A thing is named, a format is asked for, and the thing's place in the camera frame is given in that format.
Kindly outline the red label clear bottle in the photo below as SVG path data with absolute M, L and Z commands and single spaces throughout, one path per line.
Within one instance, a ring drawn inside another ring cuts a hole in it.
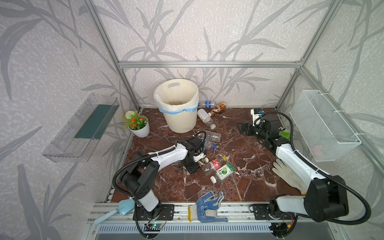
M 202 171 L 205 175 L 214 174 L 216 170 L 218 170 L 227 163 L 227 160 L 228 159 L 225 156 L 222 156 L 218 159 L 209 160 L 208 164 L 202 166 Z

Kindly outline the green label square bottle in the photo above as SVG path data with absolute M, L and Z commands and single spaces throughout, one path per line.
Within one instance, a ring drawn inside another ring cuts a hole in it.
M 210 177 L 210 181 L 213 184 L 219 183 L 227 179 L 235 173 L 235 168 L 231 163 L 226 163 L 221 168 L 215 171 L 215 173 Z

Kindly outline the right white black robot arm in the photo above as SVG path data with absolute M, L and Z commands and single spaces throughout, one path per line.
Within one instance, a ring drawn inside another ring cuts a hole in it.
M 238 123 L 240 134 L 255 136 L 277 157 L 274 172 L 288 185 L 298 189 L 300 196 L 279 195 L 270 198 L 268 211 L 273 217 L 294 213 L 315 222 L 328 221 L 341 225 L 359 225 L 367 222 L 372 210 L 358 192 L 346 185 L 340 176 L 332 176 L 304 157 L 294 146 L 293 136 L 288 139 L 280 134 L 279 124 L 257 114 L 252 123 Z M 351 193 L 365 208 L 357 220 L 344 221 L 349 214 L 348 195 Z

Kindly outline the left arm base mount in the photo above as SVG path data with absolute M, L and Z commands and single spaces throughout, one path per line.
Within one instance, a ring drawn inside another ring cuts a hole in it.
M 134 211 L 134 221 L 161 220 L 172 221 L 175 213 L 175 205 L 158 204 L 154 210 L 147 211 L 143 206 L 136 206 Z

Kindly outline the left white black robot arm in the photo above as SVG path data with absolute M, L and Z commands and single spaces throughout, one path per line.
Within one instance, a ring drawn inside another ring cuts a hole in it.
M 136 205 L 143 207 L 150 215 L 160 213 L 161 203 L 152 187 L 158 172 L 176 162 L 189 174 L 196 173 L 201 167 L 199 161 L 205 158 L 204 140 L 193 136 L 159 152 L 137 152 L 134 158 L 117 170 L 112 184 L 116 191 L 133 198 Z

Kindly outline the brown tea bottle white cap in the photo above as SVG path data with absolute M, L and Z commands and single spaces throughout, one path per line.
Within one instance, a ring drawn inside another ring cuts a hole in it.
M 205 164 L 208 164 L 209 163 L 209 159 L 208 158 L 203 158 L 203 159 L 200 159 L 198 161 L 198 164 L 202 167 L 204 166 Z

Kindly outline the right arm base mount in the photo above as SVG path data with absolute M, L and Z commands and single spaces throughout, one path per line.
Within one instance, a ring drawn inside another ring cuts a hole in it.
M 249 211 L 254 215 L 255 220 L 265 221 L 293 221 L 294 213 L 278 212 L 272 214 L 269 210 L 269 204 L 252 204 L 248 207 Z

